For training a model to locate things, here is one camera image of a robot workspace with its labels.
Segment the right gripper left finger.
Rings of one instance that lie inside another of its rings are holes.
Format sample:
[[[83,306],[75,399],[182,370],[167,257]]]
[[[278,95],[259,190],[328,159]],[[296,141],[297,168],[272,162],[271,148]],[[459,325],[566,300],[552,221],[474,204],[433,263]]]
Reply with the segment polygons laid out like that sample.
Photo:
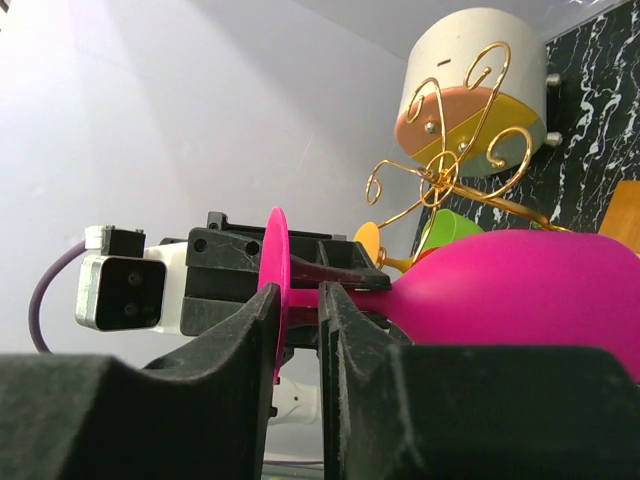
[[[1,359],[5,479],[257,479],[280,292],[143,369],[101,355]]]

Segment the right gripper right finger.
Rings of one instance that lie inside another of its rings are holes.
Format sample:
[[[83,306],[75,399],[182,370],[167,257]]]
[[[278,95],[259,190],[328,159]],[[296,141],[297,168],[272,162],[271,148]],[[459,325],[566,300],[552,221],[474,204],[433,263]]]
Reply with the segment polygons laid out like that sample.
[[[328,479],[635,479],[639,389],[608,353],[402,344],[319,290]]]

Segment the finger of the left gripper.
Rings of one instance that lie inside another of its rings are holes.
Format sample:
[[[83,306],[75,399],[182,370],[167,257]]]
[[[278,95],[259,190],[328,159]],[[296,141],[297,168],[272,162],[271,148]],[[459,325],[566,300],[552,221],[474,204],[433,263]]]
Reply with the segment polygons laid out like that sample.
[[[378,270],[358,242],[334,239],[293,239],[291,281],[294,288],[340,283],[347,290],[391,289],[390,277]]]

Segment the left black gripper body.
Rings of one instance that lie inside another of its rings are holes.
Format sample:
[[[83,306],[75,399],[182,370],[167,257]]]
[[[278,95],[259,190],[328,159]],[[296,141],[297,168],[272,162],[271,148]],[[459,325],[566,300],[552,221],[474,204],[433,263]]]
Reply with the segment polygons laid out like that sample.
[[[264,233],[263,227],[230,223],[223,212],[208,213],[205,226],[189,232],[181,334],[203,333],[256,293]],[[360,268],[360,248],[344,236],[293,230],[289,239],[294,261],[349,271]]]

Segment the orange wine glass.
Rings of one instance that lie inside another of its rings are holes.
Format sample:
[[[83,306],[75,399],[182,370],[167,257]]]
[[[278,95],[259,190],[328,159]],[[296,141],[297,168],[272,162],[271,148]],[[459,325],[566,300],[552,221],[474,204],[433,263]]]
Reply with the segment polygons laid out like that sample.
[[[380,229],[374,222],[363,224],[356,232],[354,241],[361,244],[374,266],[379,270],[383,267],[391,267],[404,273],[409,270],[414,263],[411,257],[394,259],[388,256],[386,249],[381,243]]]

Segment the magenta wine glass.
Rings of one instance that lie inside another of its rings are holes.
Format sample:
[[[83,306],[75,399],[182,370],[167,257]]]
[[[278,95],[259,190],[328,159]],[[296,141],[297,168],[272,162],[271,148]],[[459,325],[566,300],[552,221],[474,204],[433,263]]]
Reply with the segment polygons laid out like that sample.
[[[639,378],[639,258],[599,234],[476,234],[347,297],[419,345],[593,347]]]

